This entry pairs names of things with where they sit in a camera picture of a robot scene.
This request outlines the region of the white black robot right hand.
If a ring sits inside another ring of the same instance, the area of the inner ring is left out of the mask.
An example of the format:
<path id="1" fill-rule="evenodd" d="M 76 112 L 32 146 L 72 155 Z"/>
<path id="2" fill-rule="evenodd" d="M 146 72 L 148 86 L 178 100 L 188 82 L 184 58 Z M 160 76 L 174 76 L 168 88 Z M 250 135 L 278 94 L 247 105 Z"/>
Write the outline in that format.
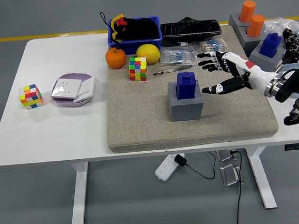
<path id="1" fill-rule="evenodd" d="M 203 88 L 203 93 L 221 95 L 246 87 L 271 96 L 271 83 L 276 73 L 265 72 L 255 63 L 232 52 L 212 51 L 198 54 L 197 57 L 202 59 L 198 62 L 202 69 L 209 72 L 223 71 L 233 76 L 219 84 Z"/>

